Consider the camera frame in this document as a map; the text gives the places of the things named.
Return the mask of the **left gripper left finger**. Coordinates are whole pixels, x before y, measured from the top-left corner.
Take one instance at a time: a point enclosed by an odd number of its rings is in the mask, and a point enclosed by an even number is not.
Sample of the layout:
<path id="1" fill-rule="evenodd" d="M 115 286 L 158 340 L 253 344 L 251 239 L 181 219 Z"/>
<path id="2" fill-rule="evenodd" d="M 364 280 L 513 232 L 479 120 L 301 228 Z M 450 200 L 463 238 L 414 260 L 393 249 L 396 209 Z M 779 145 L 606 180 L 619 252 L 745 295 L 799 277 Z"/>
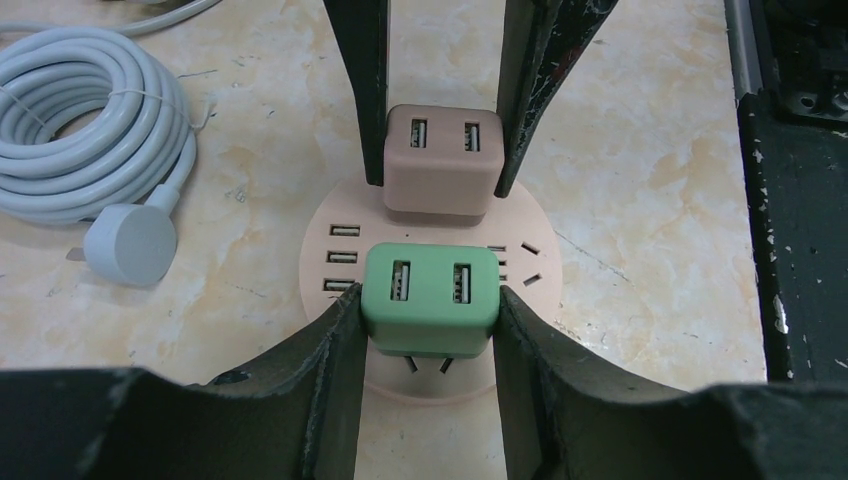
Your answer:
<path id="1" fill-rule="evenodd" d="M 204 385 L 138 367 L 3 371 L 5 479 L 350 479 L 367 335 L 353 285 Z"/>

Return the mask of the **brown plug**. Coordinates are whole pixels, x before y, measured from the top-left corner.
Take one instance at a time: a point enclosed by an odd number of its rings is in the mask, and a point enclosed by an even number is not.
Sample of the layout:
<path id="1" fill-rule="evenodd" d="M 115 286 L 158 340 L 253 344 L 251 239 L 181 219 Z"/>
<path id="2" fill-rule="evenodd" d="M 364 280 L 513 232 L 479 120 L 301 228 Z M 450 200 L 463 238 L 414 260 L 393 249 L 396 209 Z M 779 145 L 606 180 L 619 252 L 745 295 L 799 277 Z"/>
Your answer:
<path id="1" fill-rule="evenodd" d="M 383 203 L 400 219 L 475 225 L 505 164 L 493 111 L 399 104 L 388 114 Z"/>

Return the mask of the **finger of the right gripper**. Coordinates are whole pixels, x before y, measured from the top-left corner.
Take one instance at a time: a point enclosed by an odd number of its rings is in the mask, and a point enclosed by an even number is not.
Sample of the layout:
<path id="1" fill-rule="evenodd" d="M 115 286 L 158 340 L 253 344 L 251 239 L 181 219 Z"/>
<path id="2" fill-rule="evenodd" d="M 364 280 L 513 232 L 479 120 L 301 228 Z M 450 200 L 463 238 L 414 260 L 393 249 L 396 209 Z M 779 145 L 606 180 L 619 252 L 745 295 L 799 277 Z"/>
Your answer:
<path id="1" fill-rule="evenodd" d="M 497 91 L 505 161 L 495 189 L 507 197 L 542 116 L 616 0 L 508 0 Z"/>
<path id="2" fill-rule="evenodd" d="M 354 95 L 366 182 L 384 184 L 390 41 L 388 0 L 325 0 Z"/>

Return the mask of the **pink round socket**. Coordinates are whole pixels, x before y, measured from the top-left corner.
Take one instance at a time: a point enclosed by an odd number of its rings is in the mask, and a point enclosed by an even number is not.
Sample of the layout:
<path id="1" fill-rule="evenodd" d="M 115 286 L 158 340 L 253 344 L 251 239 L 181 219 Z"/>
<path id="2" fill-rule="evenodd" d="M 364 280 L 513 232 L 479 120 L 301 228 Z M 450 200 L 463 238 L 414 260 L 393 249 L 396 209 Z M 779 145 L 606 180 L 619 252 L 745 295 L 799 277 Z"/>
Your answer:
<path id="1" fill-rule="evenodd" d="M 403 223 L 385 208 L 381 188 L 357 177 L 341 181 L 312 217 L 302 243 L 299 282 L 308 320 L 319 317 L 352 283 L 362 281 L 367 252 L 382 242 L 486 247 L 498 258 L 500 281 L 537 316 L 554 320 L 560 307 L 562 261 L 548 218 L 527 189 L 515 184 L 494 199 L 473 226 Z M 417 404 L 474 398 L 495 385 L 491 346 L 473 359 L 386 356 L 368 348 L 365 384 Z"/>

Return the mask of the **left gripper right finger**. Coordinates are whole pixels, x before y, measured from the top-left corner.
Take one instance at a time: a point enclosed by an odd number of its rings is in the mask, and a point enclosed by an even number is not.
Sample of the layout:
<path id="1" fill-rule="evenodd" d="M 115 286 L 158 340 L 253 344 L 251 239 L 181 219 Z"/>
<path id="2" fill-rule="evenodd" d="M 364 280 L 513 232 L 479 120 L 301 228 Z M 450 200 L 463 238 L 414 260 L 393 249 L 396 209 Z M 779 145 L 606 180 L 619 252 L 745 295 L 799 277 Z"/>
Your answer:
<path id="1" fill-rule="evenodd" d="M 678 390 L 627 371 L 500 291 L 493 336 L 511 479 L 843 479 L 843 383 Z"/>

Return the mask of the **green plug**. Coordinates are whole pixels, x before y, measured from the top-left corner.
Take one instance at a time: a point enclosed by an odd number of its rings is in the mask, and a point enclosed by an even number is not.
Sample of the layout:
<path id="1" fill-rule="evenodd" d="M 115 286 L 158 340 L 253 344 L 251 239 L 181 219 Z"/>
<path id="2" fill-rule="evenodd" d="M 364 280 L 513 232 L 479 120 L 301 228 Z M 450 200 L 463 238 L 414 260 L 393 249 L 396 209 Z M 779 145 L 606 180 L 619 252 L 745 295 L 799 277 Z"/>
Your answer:
<path id="1" fill-rule="evenodd" d="M 475 358 L 493 333 L 499 290 L 487 248 L 381 243 L 366 256 L 361 311 L 384 355 Z"/>

